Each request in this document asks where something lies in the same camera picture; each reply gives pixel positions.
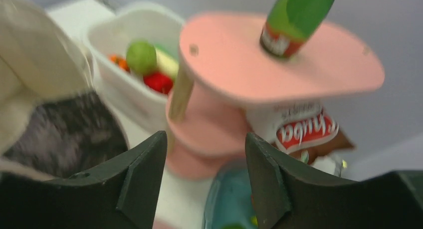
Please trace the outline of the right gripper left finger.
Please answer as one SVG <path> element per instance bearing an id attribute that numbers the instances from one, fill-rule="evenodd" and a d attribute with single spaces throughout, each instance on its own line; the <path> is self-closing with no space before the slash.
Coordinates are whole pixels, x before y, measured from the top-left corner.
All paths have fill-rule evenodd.
<path id="1" fill-rule="evenodd" d="M 68 179 L 0 176 L 3 229 L 150 229 L 167 154 L 159 131 L 133 149 Z"/>

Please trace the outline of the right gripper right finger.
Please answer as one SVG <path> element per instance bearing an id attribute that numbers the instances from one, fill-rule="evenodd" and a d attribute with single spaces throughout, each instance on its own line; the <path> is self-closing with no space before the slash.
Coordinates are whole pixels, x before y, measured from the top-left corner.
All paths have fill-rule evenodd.
<path id="1" fill-rule="evenodd" d="M 422 171 L 356 182 L 315 169 L 248 133 L 245 153 L 261 229 L 420 229 Z"/>

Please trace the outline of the red can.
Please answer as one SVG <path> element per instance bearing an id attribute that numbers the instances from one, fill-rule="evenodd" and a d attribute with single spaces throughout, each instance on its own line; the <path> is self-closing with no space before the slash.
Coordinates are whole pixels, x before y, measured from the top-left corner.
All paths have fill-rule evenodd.
<path id="1" fill-rule="evenodd" d="M 256 135 L 308 165 L 335 150 L 355 147 L 318 102 L 249 109 L 245 116 Z"/>

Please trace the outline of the beige canvas tote bag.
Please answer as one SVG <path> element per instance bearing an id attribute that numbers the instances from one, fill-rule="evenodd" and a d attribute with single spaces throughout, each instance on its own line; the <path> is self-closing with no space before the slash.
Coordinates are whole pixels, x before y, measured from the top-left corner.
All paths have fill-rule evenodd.
<path id="1" fill-rule="evenodd" d="M 92 61 L 27 0 L 0 0 L 0 171 L 68 178 L 128 149 Z"/>

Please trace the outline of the pink three-tier shelf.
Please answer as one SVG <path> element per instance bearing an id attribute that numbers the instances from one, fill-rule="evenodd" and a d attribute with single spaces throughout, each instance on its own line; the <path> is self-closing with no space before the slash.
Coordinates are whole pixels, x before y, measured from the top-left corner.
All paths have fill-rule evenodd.
<path id="1" fill-rule="evenodd" d="M 213 177 L 244 154 L 245 109 L 380 88 L 376 54 L 357 36 L 323 22 L 298 56 L 284 61 L 259 44 L 263 14 L 206 12 L 179 39 L 180 68 L 168 97 L 167 168 L 187 179 Z"/>

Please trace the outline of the green glass bottle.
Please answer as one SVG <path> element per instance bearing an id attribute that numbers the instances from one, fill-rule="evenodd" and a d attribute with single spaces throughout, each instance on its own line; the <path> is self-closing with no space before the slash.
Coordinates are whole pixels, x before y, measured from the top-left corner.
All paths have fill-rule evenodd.
<path id="1" fill-rule="evenodd" d="M 260 44 L 268 53 L 290 58 L 326 18 L 335 0 L 277 0 L 263 26 Z"/>

